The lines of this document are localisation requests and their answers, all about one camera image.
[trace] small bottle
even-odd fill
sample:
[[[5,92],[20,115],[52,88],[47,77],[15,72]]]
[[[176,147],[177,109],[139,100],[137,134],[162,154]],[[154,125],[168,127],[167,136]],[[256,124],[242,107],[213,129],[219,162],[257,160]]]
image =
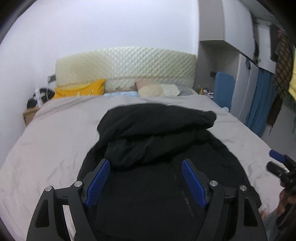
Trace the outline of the small bottle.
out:
[[[37,104],[38,104],[38,107],[42,107],[43,106],[43,101],[41,99],[41,96],[40,96],[40,90],[36,87],[36,90],[35,90],[35,96],[36,96],[36,100],[37,100]]]

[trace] bedside table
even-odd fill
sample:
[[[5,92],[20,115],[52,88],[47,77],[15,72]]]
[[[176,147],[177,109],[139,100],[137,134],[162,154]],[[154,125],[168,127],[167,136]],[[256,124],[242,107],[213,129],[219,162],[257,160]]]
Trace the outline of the bedside table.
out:
[[[27,109],[22,115],[24,117],[24,121],[26,126],[33,120],[36,112],[40,109],[40,107],[36,106],[31,109]]]

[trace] silver bolt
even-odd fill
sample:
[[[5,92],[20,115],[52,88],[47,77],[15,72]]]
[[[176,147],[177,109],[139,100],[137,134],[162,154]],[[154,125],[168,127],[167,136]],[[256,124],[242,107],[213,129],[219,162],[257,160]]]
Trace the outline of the silver bolt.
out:
[[[74,183],[74,186],[80,187],[82,185],[82,181],[77,181]]]
[[[45,188],[45,191],[47,191],[47,192],[49,192],[50,190],[52,190],[52,186],[47,186],[47,187]]]
[[[215,186],[218,185],[218,183],[217,183],[216,181],[210,181],[210,185],[211,185],[212,187],[215,187]]]
[[[241,185],[239,188],[240,188],[240,190],[242,190],[243,192],[247,190],[247,187],[246,187],[245,185]]]

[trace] yellow garment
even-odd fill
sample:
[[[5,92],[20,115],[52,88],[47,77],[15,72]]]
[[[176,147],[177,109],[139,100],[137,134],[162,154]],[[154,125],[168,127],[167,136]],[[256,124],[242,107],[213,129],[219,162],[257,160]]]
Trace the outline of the yellow garment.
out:
[[[292,79],[290,81],[290,86],[289,86],[289,93],[296,100],[296,49],[295,49],[295,55],[294,55],[293,74],[292,74]]]
[[[53,99],[64,98],[69,96],[80,95],[102,95],[104,93],[105,79],[96,80],[95,82],[87,85],[80,85],[75,88],[60,89],[55,88],[55,95]]]

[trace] quilted headboard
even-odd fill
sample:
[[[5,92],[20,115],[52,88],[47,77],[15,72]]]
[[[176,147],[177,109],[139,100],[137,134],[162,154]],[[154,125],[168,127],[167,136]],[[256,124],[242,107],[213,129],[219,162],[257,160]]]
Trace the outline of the quilted headboard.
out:
[[[115,47],[80,53],[56,62],[57,86],[91,83],[104,78],[105,91],[133,90],[135,82],[149,79],[193,87],[196,55],[143,47]]]

